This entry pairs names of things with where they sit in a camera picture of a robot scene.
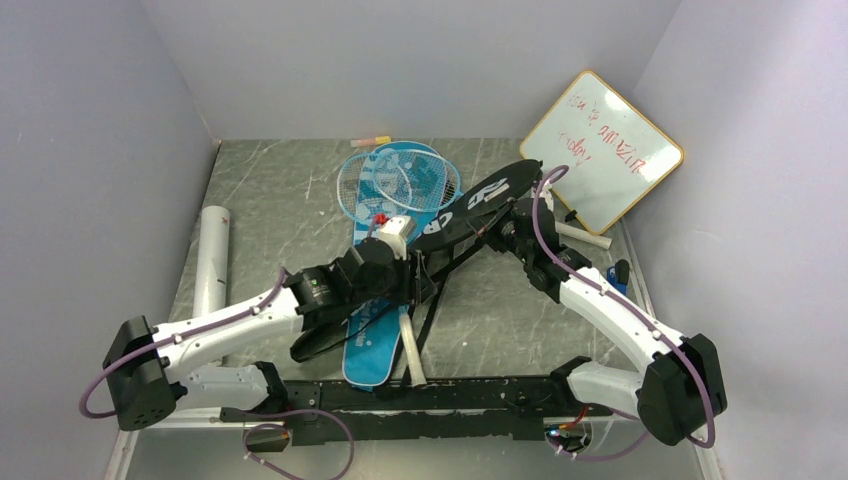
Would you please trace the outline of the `white shuttlecock tube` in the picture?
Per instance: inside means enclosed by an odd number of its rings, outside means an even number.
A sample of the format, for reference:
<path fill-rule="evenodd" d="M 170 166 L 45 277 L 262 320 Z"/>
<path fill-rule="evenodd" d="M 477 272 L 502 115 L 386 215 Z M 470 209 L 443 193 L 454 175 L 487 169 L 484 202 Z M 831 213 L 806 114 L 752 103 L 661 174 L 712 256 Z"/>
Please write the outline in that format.
<path fill-rule="evenodd" d="M 230 211 L 202 209 L 199 224 L 193 317 L 223 309 L 227 303 Z"/>

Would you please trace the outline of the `blue racket cover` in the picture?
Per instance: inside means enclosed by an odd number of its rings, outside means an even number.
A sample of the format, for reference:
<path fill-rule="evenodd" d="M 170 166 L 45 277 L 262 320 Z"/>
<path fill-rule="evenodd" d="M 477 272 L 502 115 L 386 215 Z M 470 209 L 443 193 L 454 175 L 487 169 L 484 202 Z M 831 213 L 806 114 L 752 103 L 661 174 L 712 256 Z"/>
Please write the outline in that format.
<path fill-rule="evenodd" d="M 360 174 L 366 160 L 373 160 L 383 151 L 395 152 L 401 150 L 421 150 L 439 154 L 427 144 L 416 141 L 393 141 L 377 147 L 373 152 L 355 155 L 344 167 L 346 173 L 353 173 L 355 179 L 365 181 L 367 172 Z M 358 244 L 366 238 L 367 224 L 354 221 L 352 241 Z M 344 379 L 354 388 L 371 392 L 385 383 L 392 374 L 394 358 L 397 349 L 402 348 L 400 340 L 399 313 L 394 307 L 387 310 L 380 318 L 376 318 L 384 307 L 391 305 L 383 299 L 365 305 L 355 312 L 346 325 L 344 337 L 347 338 L 343 348 L 342 373 Z"/>

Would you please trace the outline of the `black racket cover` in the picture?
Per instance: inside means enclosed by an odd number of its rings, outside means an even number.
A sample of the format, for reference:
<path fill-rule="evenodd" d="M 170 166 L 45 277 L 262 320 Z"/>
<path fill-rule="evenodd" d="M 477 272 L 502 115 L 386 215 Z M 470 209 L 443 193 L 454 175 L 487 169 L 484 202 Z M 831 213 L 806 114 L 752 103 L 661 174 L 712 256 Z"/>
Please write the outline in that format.
<path fill-rule="evenodd" d="M 531 202 L 524 196 L 541 177 L 539 161 L 509 164 L 464 194 L 453 191 L 441 165 L 422 175 L 427 182 L 415 194 L 449 198 L 450 204 L 436 212 L 403 212 L 383 225 L 366 216 L 368 229 L 342 256 L 285 281 L 304 316 L 303 332 L 290 348 L 294 361 L 338 346 L 362 353 L 368 341 L 381 341 L 383 327 L 389 330 L 388 351 L 395 352 L 400 316 L 432 297 L 447 275 L 446 268 L 430 272 L 429 258 L 471 236 L 479 245 L 516 255 L 532 274 L 541 273 L 533 265 L 537 243 L 526 228 Z"/>

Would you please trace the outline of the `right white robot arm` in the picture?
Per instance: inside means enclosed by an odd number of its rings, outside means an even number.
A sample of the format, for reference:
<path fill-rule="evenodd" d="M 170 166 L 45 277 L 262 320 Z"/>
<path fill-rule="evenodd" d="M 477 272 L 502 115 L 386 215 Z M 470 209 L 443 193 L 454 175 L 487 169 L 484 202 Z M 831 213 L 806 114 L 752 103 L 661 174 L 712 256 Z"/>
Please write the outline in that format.
<path fill-rule="evenodd" d="M 551 214 L 531 199 L 492 202 L 476 234 L 493 250 L 509 252 L 530 284 L 577 312 L 610 338 L 632 362 L 632 372 L 580 357 L 556 375 L 549 389 L 553 408 L 576 413 L 586 403 L 636 417 L 657 440 L 674 446 L 687 439 L 711 448 L 716 417 L 727 408 L 715 344 L 686 336 L 650 316 L 616 290 L 577 251 L 552 252 L 553 233 L 541 228 Z"/>

